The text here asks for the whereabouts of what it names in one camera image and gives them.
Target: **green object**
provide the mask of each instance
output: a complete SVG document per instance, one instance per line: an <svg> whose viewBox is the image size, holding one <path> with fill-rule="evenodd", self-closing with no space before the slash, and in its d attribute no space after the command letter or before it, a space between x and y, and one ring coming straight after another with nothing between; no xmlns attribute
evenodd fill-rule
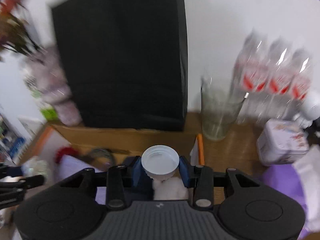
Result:
<svg viewBox="0 0 320 240"><path fill-rule="evenodd" d="M53 108L40 109L40 112L47 121L59 120L57 112Z"/></svg>

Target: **clear glass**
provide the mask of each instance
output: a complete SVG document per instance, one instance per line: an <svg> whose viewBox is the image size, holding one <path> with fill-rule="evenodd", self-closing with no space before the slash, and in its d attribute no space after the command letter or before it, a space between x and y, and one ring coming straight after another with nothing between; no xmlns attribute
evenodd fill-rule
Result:
<svg viewBox="0 0 320 240"><path fill-rule="evenodd" d="M231 95L221 86L221 81L211 78L202 81L201 116L202 133L213 141L226 137L231 125L236 121L244 98Z"/></svg>

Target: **white round object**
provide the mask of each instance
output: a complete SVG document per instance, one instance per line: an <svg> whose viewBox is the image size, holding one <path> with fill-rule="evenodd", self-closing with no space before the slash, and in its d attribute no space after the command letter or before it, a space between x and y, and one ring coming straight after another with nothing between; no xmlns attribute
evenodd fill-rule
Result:
<svg viewBox="0 0 320 240"><path fill-rule="evenodd" d="M318 119L320 117L320 94L310 89L300 105L300 111L308 120Z"/></svg>
<svg viewBox="0 0 320 240"><path fill-rule="evenodd" d="M163 181L174 175L179 155L169 146L155 145L142 154L141 164L150 178Z"/></svg>

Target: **wooden table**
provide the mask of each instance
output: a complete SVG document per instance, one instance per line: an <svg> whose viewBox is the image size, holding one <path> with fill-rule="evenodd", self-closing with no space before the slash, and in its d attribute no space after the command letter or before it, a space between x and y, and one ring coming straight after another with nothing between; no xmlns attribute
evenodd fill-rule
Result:
<svg viewBox="0 0 320 240"><path fill-rule="evenodd" d="M185 131L201 132L201 118L198 113L188 113ZM234 124L226 138L213 142L204 138L205 164L214 171L224 172L226 168L234 167L249 175L258 177L265 170L257 154L256 141L262 129L253 124ZM215 204L224 200L222 188L215 188ZM312 234L305 240L320 240L320 233Z"/></svg>

